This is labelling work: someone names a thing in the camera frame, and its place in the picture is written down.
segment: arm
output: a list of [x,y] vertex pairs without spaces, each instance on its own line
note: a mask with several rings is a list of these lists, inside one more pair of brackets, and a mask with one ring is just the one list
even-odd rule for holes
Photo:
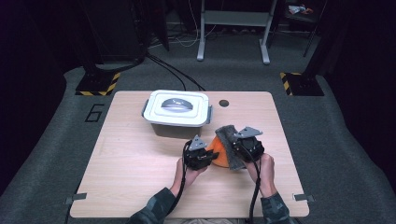
[[[204,172],[207,167],[202,168],[198,171],[193,171],[187,169],[186,180],[184,184],[184,189],[189,187],[196,177]],[[132,223],[163,223],[163,220],[168,215],[170,208],[175,202],[176,196],[180,190],[181,179],[183,177],[183,161],[179,159],[177,161],[177,168],[175,172],[175,179],[172,187],[170,189],[164,188],[154,196],[152,196],[143,209],[133,214],[126,224]]]
[[[252,180],[256,183],[257,171],[252,162],[245,163]],[[274,158],[266,153],[261,157],[260,193],[262,194],[262,214],[265,223],[294,223],[289,208],[277,192],[274,178]]]

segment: gray carpet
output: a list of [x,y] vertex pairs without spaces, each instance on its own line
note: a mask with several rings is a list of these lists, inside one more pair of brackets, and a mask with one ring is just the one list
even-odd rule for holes
[[[307,39],[279,34],[269,49],[271,64],[262,63],[260,36],[217,36],[207,40],[205,60],[196,61],[198,43],[186,48],[171,44],[149,52],[193,77],[207,91],[269,91],[290,145],[306,194],[315,196],[302,223],[395,223],[396,199],[388,180],[352,137],[332,91],[317,80],[323,97],[288,96],[280,72],[303,72]],[[73,195],[90,159],[110,106],[110,96],[76,96],[84,72],[67,72],[67,89],[55,116],[34,151],[0,198],[0,223],[64,223],[64,199]],[[197,91],[185,81],[187,91]],[[183,90],[165,69],[146,59],[122,72],[115,91]],[[84,122],[92,105],[103,114]],[[124,218],[69,218],[68,223],[123,223]]]

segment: dark sleeve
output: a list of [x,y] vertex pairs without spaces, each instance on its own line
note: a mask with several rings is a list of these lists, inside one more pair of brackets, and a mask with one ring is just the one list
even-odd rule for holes
[[266,224],[294,224],[290,218],[289,208],[277,192],[269,198],[262,198],[262,215]]
[[162,189],[148,200],[146,207],[133,214],[126,224],[163,223],[175,199],[175,196],[169,189]]

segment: person's left hand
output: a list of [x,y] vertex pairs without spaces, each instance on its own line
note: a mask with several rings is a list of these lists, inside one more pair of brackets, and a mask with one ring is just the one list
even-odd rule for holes
[[[198,175],[200,175],[201,173],[203,173],[205,170],[207,169],[207,166],[194,171],[190,168],[187,168],[186,171],[186,182],[184,183],[184,189],[188,188],[189,186],[191,186],[191,184],[194,182],[194,180],[197,178]],[[170,190],[172,191],[172,193],[175,195],[175,197],[178,195],[178,192],[180,190],[180,185],[181,185],[181,179],[183,178],[183,160],[180,158],[177,161],[177,168],[176,168],[176,173],[175,173],[175,180],[174,183],[172,185],[172,187],[170,188]]]

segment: hand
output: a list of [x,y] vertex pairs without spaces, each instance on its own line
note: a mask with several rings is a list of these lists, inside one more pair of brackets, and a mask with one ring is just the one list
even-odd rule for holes
[[[274,158],[266,153],[262,154],[260,160],[262,161],[262,169],[260,171],[260,193],[263,198],[268,198],[277,193],[274,178],[275,178],[275,170],[274,170]],[[250,174],[251,179],[254,183],[257,180],[257,171],[253,164],[253,162],[244,162],[247,167],[248,173]],[[260,161],[256,161],[257,166],[260,166]]]
[[[194,171],[194,170],[192,170],[190,168],[187,168],[187,171],[186,171],[186,182],[184,183],[184,189],[186,189],[189,186],[191,186],[191,184],[194,182],[196,177],[198,175],[200,175],[201,173],[203,173],[206,169],[207,169],[207,166],[202,168],[202,169],[200,169],[200,170],[197,170],[197,171]],[[170,190],[175,195],[175,197],[178,195],[178,192],[180,190],[180,185],[181,185],[181,179],[182,178],[183,178],[183,160],[180,158],[177,161],[175,180],[174,180],[174,183],[173,183],[172,187],[170,188]]]

